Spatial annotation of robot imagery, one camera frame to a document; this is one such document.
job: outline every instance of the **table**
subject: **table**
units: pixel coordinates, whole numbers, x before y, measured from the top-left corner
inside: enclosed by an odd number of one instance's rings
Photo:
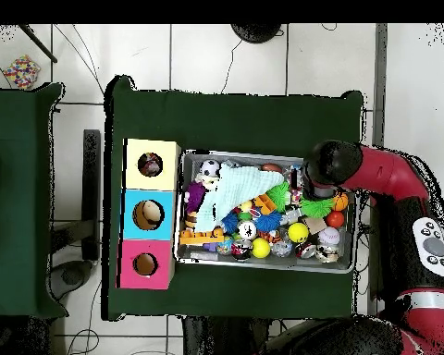
[[[105,92],[102,315],[188,314],[325,318],[352,312],[352,275],[179,264],[168,290],[116,288],[124,138],[206,149],[304,157],[320,141],[359,141],[363,96],[206,95],[134,91],[126,76]]]

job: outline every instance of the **yellow box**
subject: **yellow box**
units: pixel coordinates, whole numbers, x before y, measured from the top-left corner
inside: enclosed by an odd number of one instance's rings
[[[176,190],[180,148],[174,141],[126,139],[123,142],[127,143],[125,187],[128,190]],[[161,158],[163,169],[157,176],[146,177],[140,172],[138,161],[145,153],[155,153]]]

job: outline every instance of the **dark green cloth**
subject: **dark green cloth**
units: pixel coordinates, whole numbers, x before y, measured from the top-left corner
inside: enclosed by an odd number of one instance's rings
[[[176,141],[206,149],[304,157],[320,141],[358,141],[363,97],[137,92],[127,77],[107,86],[105,153],[111,150],[109,314],[190,314],[261,318],[351,314],[352,272],[321,274],[179,264],[168,290],[116,288],[123,138]]]
[[[59,317],[46,290],[50,116],[62,91],[0,90],[0,314]]]

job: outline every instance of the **towel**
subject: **towel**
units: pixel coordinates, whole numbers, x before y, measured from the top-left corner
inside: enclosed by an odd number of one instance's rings
[[[217,189],[205,193],[197,212],[195,231],[213,230],[239,204],[266,193],[284,181],[278,172],[260,171],[253,166],[231,168],[222,164],[219,174]]]

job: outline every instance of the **yellow ball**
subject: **yellow ball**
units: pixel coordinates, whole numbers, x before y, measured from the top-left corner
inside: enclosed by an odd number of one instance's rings
[[[256,258],[264,259],[268,254],[270,254],[270,244],[266,239],[254,239],[252,245],[252,255]]]
[[[303,243],[307,240],[307,236],[309,236],[309,229],[307,225],[295,223],[288,229],[288,236],[293,242]]]

